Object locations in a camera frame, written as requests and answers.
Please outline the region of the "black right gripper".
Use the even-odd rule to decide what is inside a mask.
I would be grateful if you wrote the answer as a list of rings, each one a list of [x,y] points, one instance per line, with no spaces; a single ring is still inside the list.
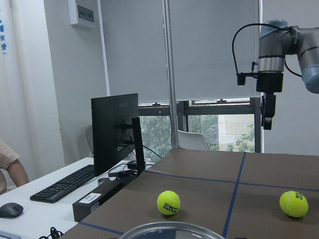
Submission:
[[[276,95],[283,87],[283,73],[258,73],[256,90],[264,93],[261,96],[261,127],[264,130],[272,129],[272,120],[275,115]]]

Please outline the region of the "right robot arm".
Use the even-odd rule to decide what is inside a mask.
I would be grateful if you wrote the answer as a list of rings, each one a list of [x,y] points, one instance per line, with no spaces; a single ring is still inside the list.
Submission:
[[[296,55],[301,78],[308,91],[319,93],[319,29],[288,26],[285,20],[271,20],[261,26],[256,90],[261,101],[261,126],[272,128],[276,95],[282,91],[287,55]]]

